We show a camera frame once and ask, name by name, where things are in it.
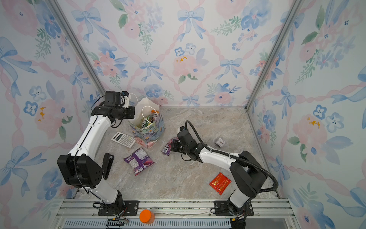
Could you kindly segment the floral paper gift bag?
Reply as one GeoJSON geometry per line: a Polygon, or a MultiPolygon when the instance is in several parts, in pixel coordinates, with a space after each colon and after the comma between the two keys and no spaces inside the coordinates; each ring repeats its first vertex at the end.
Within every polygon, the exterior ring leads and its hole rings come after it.
{"type": "Polygon", "coordinates": [[[134,119],[128,120],[132,134],[136,140],[136,143],[144,148],[151,148],[165,131],[165,123],[160,112],[159,105],[155,104],[148,98],[142,98],[141,100],[138,100],[137,96],[133,93],[130,93],[129,98],[130,103],[135,107],[134,119]],[[151,115],[151,111],[153,109],[159,111],[159,115],[156,117],[156,119],[153,119],[153,123],[151,125],[140,129],[139,126],[142,118],[151,115]]]}

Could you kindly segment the orange Fox's candy bag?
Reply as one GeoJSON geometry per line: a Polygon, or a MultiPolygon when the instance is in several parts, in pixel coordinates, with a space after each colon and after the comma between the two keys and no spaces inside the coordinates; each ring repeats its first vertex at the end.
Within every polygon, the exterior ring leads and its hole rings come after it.
{"type": "Polygon", "coordinates": [[[156,110],[154,110],[154,109],[151,111],[151,116],[152,116],[152,118],[153,118],[153,119],[156,119],[156,117],[157,117],[158,115],[159,115],[159,111],[156,111],[156,110]]]}

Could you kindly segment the magenta Fox's candy bag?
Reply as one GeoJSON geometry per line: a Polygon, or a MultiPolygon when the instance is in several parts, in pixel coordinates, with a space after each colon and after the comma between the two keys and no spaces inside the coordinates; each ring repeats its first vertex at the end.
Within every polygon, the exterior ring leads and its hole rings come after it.
{"type": "Polygon", "coordinates": [[[174,137],[168,141],[168,143],[164,146],[162,149],[162,154],[165,156],[170,156],[170,153],[172,151],[172,144],[174,140],[178,140],[178,137],[174,137]]]}

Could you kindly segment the red sauce packet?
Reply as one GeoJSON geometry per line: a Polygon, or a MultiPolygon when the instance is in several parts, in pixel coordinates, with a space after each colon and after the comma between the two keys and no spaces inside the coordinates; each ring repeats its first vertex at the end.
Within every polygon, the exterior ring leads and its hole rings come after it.
{"type": "Polygon", "coordinates": [[[220,172],[209,185],[221,196],[230,183],[231,180],[220,172]]]}

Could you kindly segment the purple snack packet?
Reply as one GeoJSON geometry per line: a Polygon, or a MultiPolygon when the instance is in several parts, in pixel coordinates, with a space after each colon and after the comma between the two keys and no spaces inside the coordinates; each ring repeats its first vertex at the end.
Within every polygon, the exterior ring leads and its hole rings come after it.
{"type": "Polygon", "coordinates": [[[124,161],[132,167],[136,176],[155,163],[143,148],[134,151],[124,161]]]}

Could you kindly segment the green Fox's candy bag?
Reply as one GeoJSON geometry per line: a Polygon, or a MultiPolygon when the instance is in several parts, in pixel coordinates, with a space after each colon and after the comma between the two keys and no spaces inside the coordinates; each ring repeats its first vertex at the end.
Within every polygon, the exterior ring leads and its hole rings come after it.
{"type": "Polygon", "coordinates": [[[153,117],[152,115],[148,115],[147,117],[142,118],[139,128],[140,129],[146,128],[152,123],[153,123],[153,117]]]}

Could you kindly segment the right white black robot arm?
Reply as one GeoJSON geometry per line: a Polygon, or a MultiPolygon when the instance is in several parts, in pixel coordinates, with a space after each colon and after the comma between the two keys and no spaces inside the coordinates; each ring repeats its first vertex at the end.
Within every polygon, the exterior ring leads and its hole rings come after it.
{"type": "Polygon", "coordinates": [[[227,200],[228,212],[233,216],[243,215],[249,201],[259,193],[268,178],[264,169],[247,151],[240,154],[223,155],[206,149],[194,140],[190,145],[184,145],[179,140],[173,140],[171,150],[189,156],[193,161],[209,163],[229,171],[236,183],[237,189],[227,200]]]}

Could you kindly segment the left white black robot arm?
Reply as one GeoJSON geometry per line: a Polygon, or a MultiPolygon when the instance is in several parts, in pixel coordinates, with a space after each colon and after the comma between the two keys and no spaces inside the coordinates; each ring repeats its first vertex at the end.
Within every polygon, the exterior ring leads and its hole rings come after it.
{"type": "Polygon", "coordinates": [[[133,106],[97,106],[89,124],[75,147],[57,159],[57,165],[68,185],[82,188],[96,196],[100,208],[114,215],[124,212],[125,204],[120,191],[112,188],[103,178],[103,168],[94,161],[99,146],[115,120],[133,119],[133,106]]]}

